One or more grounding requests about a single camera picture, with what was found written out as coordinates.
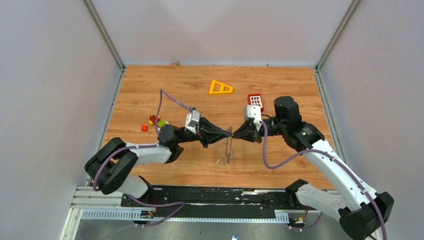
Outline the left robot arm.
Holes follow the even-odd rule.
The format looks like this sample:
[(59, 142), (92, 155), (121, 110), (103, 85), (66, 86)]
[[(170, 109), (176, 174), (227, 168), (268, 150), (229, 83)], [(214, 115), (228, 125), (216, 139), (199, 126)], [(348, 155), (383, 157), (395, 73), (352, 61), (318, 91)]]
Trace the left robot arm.
[(141, 176), (134, 176), (134, 167), (146, 164), (169, 164), (183, 152), (182, 143), (200, 142), (204, 148), (232, 133), (217, 127), (201, 117), (191, 131), (188, 127), (166, 124), (161, 127), (157, 143), (134, 144), (119, 137), (112, 138), (85, 164), (85, 172), (93, 180), (93, 189), (104, 195), (120, 192), (131, 195), (140, 206), (149, 206), (153, 201), (150, 184)]

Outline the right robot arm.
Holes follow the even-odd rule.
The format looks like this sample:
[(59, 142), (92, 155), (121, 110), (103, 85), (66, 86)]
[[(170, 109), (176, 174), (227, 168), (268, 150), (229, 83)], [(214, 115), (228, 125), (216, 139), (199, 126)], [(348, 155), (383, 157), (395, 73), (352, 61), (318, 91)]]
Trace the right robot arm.
[(388, 221), (394, 199), (388, 192), (378, 192), (362, 180), (332, 148), (325, 136), (311, 123), (303, 121), (299, 105), (291, 96), (274, 100), (275, 115), (262, 118), (261, 108), (247, 105), (244, 123), (233, 138), (267, 146), (268, 138), (281, 136), (295, 150), (314, 164), (337, 190), (337, 195), (298, 179), (287, 187), (286, 204), (292, 209), (312, 207), (337, 220), (353, 240), (375, 239), (380, 233), (387, 239)]

